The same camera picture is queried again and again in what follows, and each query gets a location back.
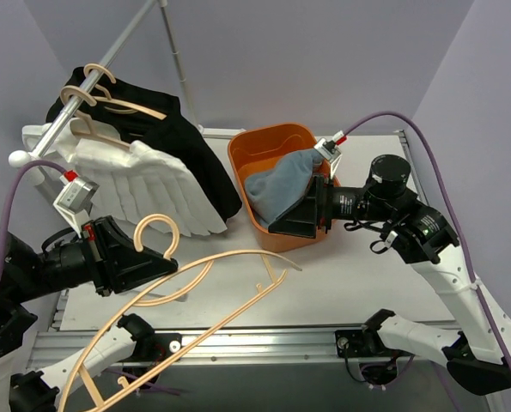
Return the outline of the white pleated skirt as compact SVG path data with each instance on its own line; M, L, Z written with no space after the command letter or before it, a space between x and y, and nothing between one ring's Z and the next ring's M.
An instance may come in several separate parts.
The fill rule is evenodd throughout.
M147 215L164 214L188 237L227 229L183 161L140 141L113 144L92 140L87 132L87 125L73 118L45 158L74 169L99 186L92 199L98 213L132 224Z

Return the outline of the wooden hanger for white skirt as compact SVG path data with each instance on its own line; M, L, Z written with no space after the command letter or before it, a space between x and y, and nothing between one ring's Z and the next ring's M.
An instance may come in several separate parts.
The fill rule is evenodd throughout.
M82 102L87 103L89 106L96 106L96 100L90 93L82 90L78 86L64 86L60 91L61 102L66 105L70 102L72 97L78 97ZM95 121L87 113L76 110L75 115L76 116L69 122L70 131L74 136L97 142L104 142L125 150L129 149L129 143L122 142L118 138L101 133L97 128Z

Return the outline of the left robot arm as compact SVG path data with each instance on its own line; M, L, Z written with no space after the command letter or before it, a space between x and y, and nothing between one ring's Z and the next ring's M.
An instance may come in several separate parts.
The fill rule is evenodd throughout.
M31 300L93 283L101 296L130 291L177 272L177 261L127 237L110 216L90 221L65 242L65 229L41 252L0 227L0 411L54 411L64 388L81 380L71 370L73 354L39 372L14 373L23 336L37 321L25 308Z

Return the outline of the blue denim skirt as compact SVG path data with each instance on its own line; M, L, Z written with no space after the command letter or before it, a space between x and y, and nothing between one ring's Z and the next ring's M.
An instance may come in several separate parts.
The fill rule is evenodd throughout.
M314 148L297 150L286 154L273 168L246 178L246 196L262 227L267 228L303 197L323 160Z

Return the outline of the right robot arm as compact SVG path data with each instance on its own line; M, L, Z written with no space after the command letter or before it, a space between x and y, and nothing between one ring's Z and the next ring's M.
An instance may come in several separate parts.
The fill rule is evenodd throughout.
M442 330L381 309L362 326L371 354L402 351L433 361L474 395L511 388L511 320L477 276L470 276L457 234L436 209L407 186L411 166L383 154L373 159L361 188L338 187L322 174L270 225L270 233L312 238L341 220L348 231L379 235L377 252L398 253L434 289L459 325Z

